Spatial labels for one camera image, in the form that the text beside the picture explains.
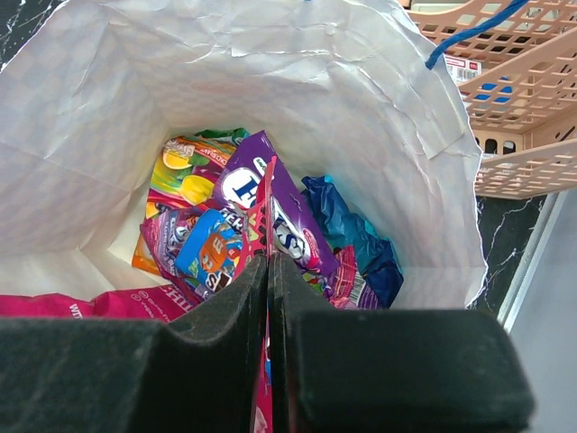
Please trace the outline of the blue checkered paper bag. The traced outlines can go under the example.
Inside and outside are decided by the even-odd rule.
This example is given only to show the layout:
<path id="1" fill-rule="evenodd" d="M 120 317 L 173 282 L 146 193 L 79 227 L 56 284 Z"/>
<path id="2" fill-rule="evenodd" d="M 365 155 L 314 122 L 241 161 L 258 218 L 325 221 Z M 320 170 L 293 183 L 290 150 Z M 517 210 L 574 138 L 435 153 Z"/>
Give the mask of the blue checkered paper bag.
<path id="1" fill-rule="evenodd" d="M 390 1 L 2 3 L 1 291 L 154 286 L 130 265 L 171 134 L 264 131 L 395 246 L 399 308 L 485 305 L 481 149 Z"/>

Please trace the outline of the blue M&M's packet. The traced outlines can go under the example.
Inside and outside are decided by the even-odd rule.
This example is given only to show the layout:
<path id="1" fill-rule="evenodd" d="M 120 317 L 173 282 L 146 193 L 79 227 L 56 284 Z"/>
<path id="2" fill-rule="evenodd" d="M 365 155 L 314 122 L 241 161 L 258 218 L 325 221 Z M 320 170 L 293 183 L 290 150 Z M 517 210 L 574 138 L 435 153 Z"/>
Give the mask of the blue M&M's packet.
<path id="1" fill-rule="evenodd" d="M 208 209 L 192 227 L 177 255 L 177 269 L 217 293 L 234 278 L 243 247 L 242 236 L 215 209 Z"/>

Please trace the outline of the magenta snack bag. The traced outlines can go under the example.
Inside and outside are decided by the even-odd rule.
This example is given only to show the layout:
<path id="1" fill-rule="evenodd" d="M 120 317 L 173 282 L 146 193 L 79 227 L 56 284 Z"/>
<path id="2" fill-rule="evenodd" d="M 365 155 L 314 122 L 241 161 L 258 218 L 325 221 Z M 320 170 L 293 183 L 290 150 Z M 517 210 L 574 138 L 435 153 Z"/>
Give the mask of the magenta snack bag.
<path id="1" fill-rule="evenodd" d="M 106 291 L 92 300 L 75 299 L 60 293 L 1 297 L 3 318 L 150 318 L 169 323 L 192 308 L 193 304 L 171 284 Z"/>

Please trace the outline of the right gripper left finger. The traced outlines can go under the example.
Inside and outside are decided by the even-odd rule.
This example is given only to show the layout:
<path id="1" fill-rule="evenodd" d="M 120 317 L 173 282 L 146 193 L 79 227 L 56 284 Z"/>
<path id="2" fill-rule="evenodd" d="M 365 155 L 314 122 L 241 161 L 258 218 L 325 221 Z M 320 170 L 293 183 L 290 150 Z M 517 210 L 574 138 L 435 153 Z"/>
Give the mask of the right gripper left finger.
<path id="1" fill-rule="evenodd" d="M 4 432 L 250 432 L 267 261 L 165 324 L 5 319 Z"/>

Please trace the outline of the purple Fox's berries candy bag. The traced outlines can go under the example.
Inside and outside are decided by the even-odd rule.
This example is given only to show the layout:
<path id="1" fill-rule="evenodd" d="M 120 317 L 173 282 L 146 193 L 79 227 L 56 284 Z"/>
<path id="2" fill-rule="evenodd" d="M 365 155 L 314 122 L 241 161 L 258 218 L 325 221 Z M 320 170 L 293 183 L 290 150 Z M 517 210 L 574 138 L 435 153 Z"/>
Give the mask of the purple Fox's berries candy bag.
<path id="1" fill-rule="evenodd" d="M 225 164 L 213 196 L 244 208 L 254 206 L 266 167 L 277 156 L 265 132 L 244 138 Z M 271 190 L 276 247 L 303 270 L 330 276 L 339 262 L 282 161 L 276 161 Z"/>

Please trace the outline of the blue snack bag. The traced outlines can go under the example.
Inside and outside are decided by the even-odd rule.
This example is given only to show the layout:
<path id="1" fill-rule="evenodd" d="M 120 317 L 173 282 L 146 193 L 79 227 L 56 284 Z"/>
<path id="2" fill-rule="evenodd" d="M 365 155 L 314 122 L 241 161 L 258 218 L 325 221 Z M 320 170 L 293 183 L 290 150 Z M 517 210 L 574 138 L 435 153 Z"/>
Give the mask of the blue snack bag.
<path id="1" fill-rule="evenodd" d="M 349 209 L 330 177 L 302 182 L 302 196 L 340 263 L 325 296 L 339 309 L 389 308 L 404 281 L 393 243 Z"/>

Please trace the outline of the small red candy packet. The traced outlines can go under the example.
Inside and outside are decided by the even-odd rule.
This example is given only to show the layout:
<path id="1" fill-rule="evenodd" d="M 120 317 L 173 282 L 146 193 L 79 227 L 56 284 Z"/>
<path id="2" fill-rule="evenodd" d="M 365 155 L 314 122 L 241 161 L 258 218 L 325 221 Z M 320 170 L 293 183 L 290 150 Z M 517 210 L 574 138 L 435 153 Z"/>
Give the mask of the small red candy packet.
<path id="1" fill-rule="evenodd" d="M 236 264 L 234 277 L 237 278 L 249 262 L 257 255 L 270 258 L 274 250 L 274 241 L 271 239 L 274 203 L 272 196 L 272 180 L 274 176 L 276 157 L 272 157 L 267 164 L 265 174 L 258 184 L 256 203 L 243 211 L 243 246 L 239 262 Z M 270 378 L 270 327 L 267 295 L 264 297 L 265 316 L 264 332 L 261 345 L 261 362 L 259 372 L 258 395 L 254 417 L 254 432 L 273 432 L 273 399 Z"/>

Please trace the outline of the orange Fox's fruits candy bag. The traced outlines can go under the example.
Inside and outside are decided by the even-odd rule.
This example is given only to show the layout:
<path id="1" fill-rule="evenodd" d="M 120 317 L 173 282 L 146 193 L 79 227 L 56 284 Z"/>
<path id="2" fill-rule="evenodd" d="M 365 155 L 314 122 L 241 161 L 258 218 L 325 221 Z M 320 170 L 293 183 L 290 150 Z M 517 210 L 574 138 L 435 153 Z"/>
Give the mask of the orange Fox's fruits candy bag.
<path id="1" fill-rule="evenodd" d="M 151 172 L 141 225 L 167 210 L 203 206 L 237 147 L 225 138 L 179 135 L 168 139 Z"/>

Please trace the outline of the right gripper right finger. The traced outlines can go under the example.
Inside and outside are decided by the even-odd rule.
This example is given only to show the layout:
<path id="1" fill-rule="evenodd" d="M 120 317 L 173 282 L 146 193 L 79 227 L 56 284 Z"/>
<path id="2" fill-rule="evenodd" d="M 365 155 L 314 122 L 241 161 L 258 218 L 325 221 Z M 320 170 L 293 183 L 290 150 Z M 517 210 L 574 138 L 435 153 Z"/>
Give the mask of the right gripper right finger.
<path id="1" fill-rule="evenodd" d="M 278 432 L 521 432 L 536 399 L 499 322 L 468 309 L 339 310 L 269 260 Z"/>

